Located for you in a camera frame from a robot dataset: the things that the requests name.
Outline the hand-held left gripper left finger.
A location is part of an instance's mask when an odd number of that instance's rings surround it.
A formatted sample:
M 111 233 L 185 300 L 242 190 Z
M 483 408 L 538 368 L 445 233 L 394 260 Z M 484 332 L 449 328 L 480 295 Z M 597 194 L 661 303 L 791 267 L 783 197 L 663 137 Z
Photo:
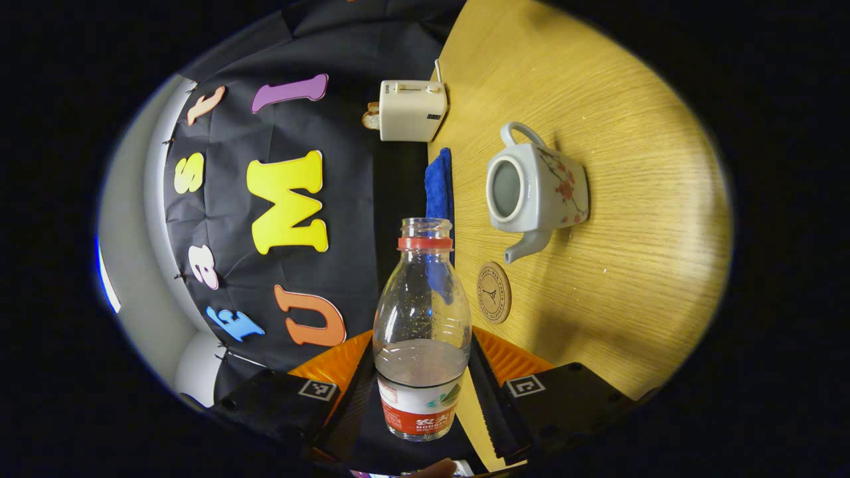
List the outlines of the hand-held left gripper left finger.
M 373 332 L 367 331 L 292 371 L 255 373 L 206 415 L 286 456 L 344 465 L 352 460 L 375 375 Z

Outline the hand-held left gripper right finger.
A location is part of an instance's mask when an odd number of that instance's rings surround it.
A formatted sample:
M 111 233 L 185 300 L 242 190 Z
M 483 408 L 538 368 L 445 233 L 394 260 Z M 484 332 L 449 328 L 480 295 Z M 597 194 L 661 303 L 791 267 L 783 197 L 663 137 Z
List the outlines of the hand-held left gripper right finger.
M 480 327 L 468 367 L 495 456 L 507 465 L 564 453 L 641 406 L 579 361 L 553 366 Z

